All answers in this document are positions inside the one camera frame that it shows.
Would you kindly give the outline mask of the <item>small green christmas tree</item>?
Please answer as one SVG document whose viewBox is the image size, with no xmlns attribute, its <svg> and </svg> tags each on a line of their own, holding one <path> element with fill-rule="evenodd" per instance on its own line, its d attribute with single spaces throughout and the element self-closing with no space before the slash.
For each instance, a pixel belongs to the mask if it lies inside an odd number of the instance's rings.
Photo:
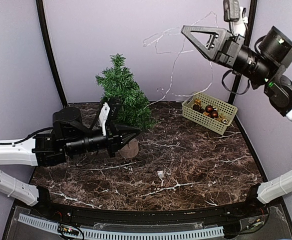
<svg viewBox="0 0 292 240">
<path fill-rule="evenodd" d="M 142 130 L 149 129 L 155 124 L 151 116 L 149 101 L 134 75 L 125 66 L 125 57 L 121 54 L 110 56 L 112 67 L 104 69 L 96 75 L 96 82 L 103 87 L 102 100 L 118 97 L 121 107 L 116 119 L 116 125 L 131 126 Z"/>
</svg>

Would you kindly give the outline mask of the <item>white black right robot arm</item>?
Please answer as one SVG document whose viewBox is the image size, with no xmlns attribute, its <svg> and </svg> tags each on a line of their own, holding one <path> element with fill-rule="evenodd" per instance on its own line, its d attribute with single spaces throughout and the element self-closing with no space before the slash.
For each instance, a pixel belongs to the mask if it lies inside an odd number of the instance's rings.
<svg viewBox="0 0 292 240">
<path fill-rule="evenodd" d="M 273 26 L 251 50 L 241 35 L 225 28 L 185 25 L 181 33 L 207 60 L 242 74 L 253 89 L 264 86 L 271 105 L 292 122 L 292 81 L 284 75 L 292 63 L 292 41 Z"/>
</svg>

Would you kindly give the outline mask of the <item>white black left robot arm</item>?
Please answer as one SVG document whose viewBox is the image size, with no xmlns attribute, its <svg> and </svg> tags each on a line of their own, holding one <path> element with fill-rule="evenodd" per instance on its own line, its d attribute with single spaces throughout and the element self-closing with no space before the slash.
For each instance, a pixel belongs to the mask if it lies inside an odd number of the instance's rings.
<svg viewBox="0 0 292 240">
<path fill-rule="evenodd" d="M 80 109 L 67 107 L 53 114 L 53 126 L 38 130 L 24 139 L 0 142 L 0 165 L 52 167 L 66 157 L 107 150 L 110 157 L 121 150 L 140 129 L 114 124 L 119 108 L 104 103 L 99 116 L 100 127 L 93 129 L 82 123 Z M 48 189 L 24 183 L 0 170 L 0 192 L 28 206 L 36 207 L 46 218 L 56 214 Z"/>
</svg>

